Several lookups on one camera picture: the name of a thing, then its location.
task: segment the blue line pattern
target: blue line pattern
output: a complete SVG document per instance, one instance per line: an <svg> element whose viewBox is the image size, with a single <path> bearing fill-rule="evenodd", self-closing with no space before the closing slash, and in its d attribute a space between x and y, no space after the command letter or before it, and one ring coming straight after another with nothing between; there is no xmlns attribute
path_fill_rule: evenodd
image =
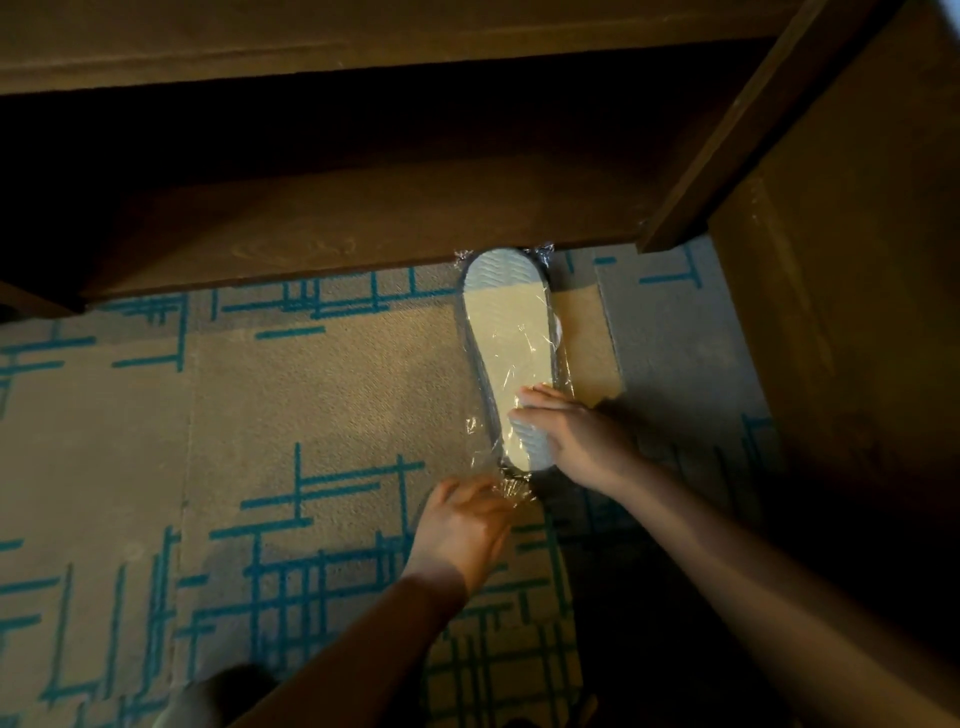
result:
<svg viewBox="0 0 960 728"><path fill-rule="evenodd" d="M422 289L417 281L417 269L406 269L406 290L401 293L384 293L382 278L384 273L348 273L339 276L326 276L290 280L282 283L252 283L233 288L214 289L210 292L210 320L217 321L224 314L273 310L284 314L297 314L307 321L324 321L349 316L383 313L391 310L391 305L409 301L434 299L456 293L454 288ZM346 281L355 281L353 285ZM344 294L345 287L351 293ZM363 292L359 295L354 289ZM267 291L272 298L250 301L251 290ZM224 298L241 297L240 303L224 303ZM254 335L258 341L311 336L325 333L322 325L295 326L282 329L259 331Z"/></svg>
<svg viewBox="0 0 960 728"><path fill-rule="evenodd" d="M0 553L17 551L24 546L24 543L24 539L0 541ZM59 583L59 577L8 582L6 584L0 584L0 597L5 595L20 595L27 592L39 592L46 589L52 589ZM40 624L42 620L43 617L39 613L0 619L0 667L3 665L2 660L4 647L7 644L9 635L21 629L27 629L28 627L33 627L37 624Z"/></svg>
<svg viewBox="0 0 960 728"><path fill-rule="evenodd" d="M186 645L186 676L194 679L197 674L200 644L205 637L217 632L230 620L235 624L242 619L249 626L248 657L265 665L278 677L285 677L303 665L319 649L336 639L339 632L330 625L330 606L337 600L359 596L373 597L399 577L413 543L413 527L410 523L408 504L408 478L422 473L425 463L410 460L399 454L396 460L381 466L359 468L335 473L305 473L302 465L303 446L293 447L292 486L288 493L270 497L249 498L240 503L239 513L264 515L267 518L240 525L214 529L208 537L212 542L243 540L250 550L250 558L242 568L242 576L249 585L249 598L193 609L185 619L178 619L174 592L198 590L207 586L210 574L197 573L175 577L175 564L179 560L177 549L182 544L181 534L167 526L162 534L158 552L151 560L150 592L144 625L146 645L141 662L140 687L133 694L118 692L118 655L120 653L120 627L126 605L127 569L121 564L113 582L112 607L109 617L109 637L104 655L102 674L92 680L68 682L64 678L64 663L69 649L71 614L74 608L76 573L74 566L67 565L63 577L32 579L0 585L0 596L15 595L28 591L60 588L59 607L56 614L56 630L50 659L50 674L47 685L38 696L49 708L65 701L79 700L75 713L75 726L116 728L134 725L139 720L161 711L168 703L168 686L159 679L164 674L164 665L172 654L173 643ZM267 534L305 528L313 519L304 513L304 506L320 498L357 497L364 493L390 489L396 492L400 502L397 533L373 534L369 546L345 550L319 550L297 558L271 560L265 556L264 538ZM544 520L519 527L517 530L518 554L534 550L546 550L550 554L552 574L550 578L508 579L507 565L499 564L493 569L494 579L478 596L479 603L472 603L455 621L473 620L479 626L479 635L457 637L448 629L446 638L454 655L458 650L465 653L463 660L455 658L439 662L424 675L426 684L442 674L457 672L457 679L478 681L484 686L479 702L469 702L461 692L457 715L482 714L494 716L496 711L525 703L550 702L555 698L570 702L575 698L574 686L565 676L567 655L575 653L576 645L570 637L564 637L549 625L532 622L529 614L529 594L535 590L555 590L564 614L570 610L569 595L564 583L563 563L559 541L552 523ZM0 541L0 552L16 551L23 547L22 539ZM353 580L346 584L332 584L337 569L343 566L361 567L359 572L371 577ZM488 654L488 633L501 626L504 615L520 612L523 624L540 631L541 646L537 650L500 651ZM0 622L0 637L7 633L40 623L40 615L25 615ZM558 667L556 660L562 659ZM536 660L543 665L546 692L536 692L525 697L497 698L492 691L491 666L511 660ZM561 684L550 688L549 675L560 670L564 675ZM99 706L113 711L108 722L97 722L92 715L102 715ZM436 716L452 716L444 708ZM16 725L17 715L4 716L10 725Z"/></svg>
<svg viewBox="0 0 960 728"><path fill-rule="evenodd" d="M63 359L23 362L21 361L23 355L38 352L59 352L64 349L89 347L97 343L95 336L64 337L61 328L62 322L54 321L50 324L50 334L45 339L0 347L0 420L3 420L7 412L7 403L10 399L13 381L18 375L62 369L66 364Z"/></svg>
<svg viewBox="0 0 960 728"><path fill-rule="evenodd" d="M639 279L640 285L652 285L654 283L671 283L677 280L691 280L696 288L703 288L704 282L700 278L700 272L697 270L697 262L693 259L693 252L690 250L690 244L682 245L680 250L684 252L686 270L682 273L673 273L661 276L644 276Z"/></svg>
<svg viewBox="0 0 960 728"><path fill-rule="evenodd" d="M173 364L178 372L183 371L186 357L186 333L190 312L190 294L176 293L164 296L143 296L105 303L100 310L119 313L122 316L143 316L151 327L165 327L168 319L177 318L177 348L174 352L160 356L138 356L131 359L114 361L115 369L127 367L148 367L155 364Z"/></svg>

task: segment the forearm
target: forearm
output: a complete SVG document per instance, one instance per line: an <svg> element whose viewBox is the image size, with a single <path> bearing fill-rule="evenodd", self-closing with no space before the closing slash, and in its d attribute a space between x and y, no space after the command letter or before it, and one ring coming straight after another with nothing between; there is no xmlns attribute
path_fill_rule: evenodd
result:
<svg viewBox="0 0 960 728"><path fill-rule="evenodd" d="M404 676L460 611L465 599L465 593L438 590L417 578L401 578L334 644L235 725L376 725Z"/></svg>
<svg viewBox="0 0 960 728"><path fill-rule="evenodd" d="M639 458L611 488L802 716L944 725L960 681L828 582Z"/></svg>

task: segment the carpeted floor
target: carpeted floor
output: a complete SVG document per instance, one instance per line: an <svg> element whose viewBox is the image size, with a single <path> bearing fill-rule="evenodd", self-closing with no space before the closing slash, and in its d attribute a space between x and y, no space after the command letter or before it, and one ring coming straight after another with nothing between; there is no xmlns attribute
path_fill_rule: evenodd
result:
<svg viewBox="0 0 960 728"><path fill-rule="evenodd" d="M759 526L751 483L777 466L776 436L709 241L557 254L552 273L577 394L643 413L648 454ZM0 727L149 725L223 667L290 674L370 604L426 493L469 468L457 275L196 291L0 327ZM602 614L624 604L611 570L644 583L644 537L569 484L524 506L430 654L434 723L560 726L584 674L614 685L604 645L650 644L627 638L634 617Z"/></svg>

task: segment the plastic wrap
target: plastic wrap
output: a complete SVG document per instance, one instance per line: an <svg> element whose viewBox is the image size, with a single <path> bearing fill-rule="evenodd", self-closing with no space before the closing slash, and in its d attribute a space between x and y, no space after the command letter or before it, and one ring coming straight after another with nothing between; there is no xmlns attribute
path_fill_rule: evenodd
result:
<svg viewBox="0 0 960 728"><path fill-rule="evenodd" d="M553 465L545 435L508 417L520 387L546 383L573 394L551 301L552 254L548 245L457 255L458 324L476 376L475 391L465 394L470 467L497 471L501 492L515 500L532 499L533 473Z"/></svg>

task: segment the finger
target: finger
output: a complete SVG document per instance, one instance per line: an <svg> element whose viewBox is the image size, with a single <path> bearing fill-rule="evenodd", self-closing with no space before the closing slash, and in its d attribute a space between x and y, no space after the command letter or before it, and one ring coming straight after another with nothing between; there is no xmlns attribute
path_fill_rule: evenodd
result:
<svg viewBox="0 0 960 728"><path fill-rule="evenodd" d="M555 409L533 409L519 407L507 414L510 421L520 425L532 425L547 434L556 434L560 429L564 416Z"/></svg>
<svg viewBox="0 0 960 728"><path fill-rule="evenodd" d="M513 525L514 518L515 512L513 510L498 511L488 516L491 531L495 534L491 548L491 561L499 555L500 549L503 548L503 542L506 541L507 536L510 534L510 527Z"/></svg>
<svg viewBox="0 0 960 728"><path fill-rule="evenodd" d="M556 387L552 387L546 382L541 382L540 384L534 384L531 389L535 389L538 392L543 392L545 395L550 395L551 397L556 397L563 401L568 401L571 404L577 404L583 406L575 397L569 395L567 392L561 392Z"/></svg>
<svg viewBox="0 0 960 728"><path fill-rule="evenodd" d="M441 480L439 483L437 483L437 487L430 492L423 510L427 510L428 508L436 508L438 505L446 503L446 500L450 497L450 494L456 490L458 485L460 485L460 480L455 477L449 477Z"/></svg>
<svg viewBox="0 0 960 728"><path fill-rule="evenodd" d="M523 387L516 393L520 404L524 407L536 407L537 409L576 409L580 406L576 401L563 400L559 397L545 394L537 389Z"/></svg>
<svg viewBox="0 0 960 728"><path fill-rule="evenodd" d="M496 478L492 475L477 475L457 488L451 499L457 503L466 503L473 500L477 494L490 490L494 485L496 485Z"/></svg>
<svg viewBox="0 0 960 728"><path fill-rule="evenodd" d="M509 498L501 496L499 493L490 493L487 497L475 498L469 504L471 513L485 516L492 513L510 513L516 508L516 504Z"/></svg>
<svg viewBox="0 0 960 728"><path fill-rule="evenodd" d="M503 550L503 544L507 540L507 537L510 535L510 528L504 528L503 533L497 536L496 541L493 542L493 547L490 549L490 566L492 568L493 562L496 561L496 557L500 555L500 551Z"/></svg>

